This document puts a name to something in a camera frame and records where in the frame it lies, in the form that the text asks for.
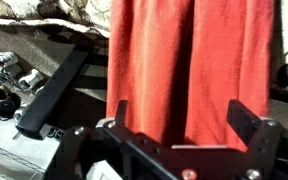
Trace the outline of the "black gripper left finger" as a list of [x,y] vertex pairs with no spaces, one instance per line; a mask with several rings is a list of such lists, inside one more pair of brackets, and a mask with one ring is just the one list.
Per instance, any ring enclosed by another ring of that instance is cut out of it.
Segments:
[[115,115],[115,122],[118,125],[123,125],[125,123],[126,111],[127,111],[127,101],[121,100],[118,104],[118,108]]

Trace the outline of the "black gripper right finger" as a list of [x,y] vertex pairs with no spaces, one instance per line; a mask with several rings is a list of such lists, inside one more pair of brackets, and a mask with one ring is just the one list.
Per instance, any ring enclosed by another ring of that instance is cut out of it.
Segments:
[[261,119],[239,100],[230,100],[227,122],[239,139],[248,146],[253,134],[258,130]]

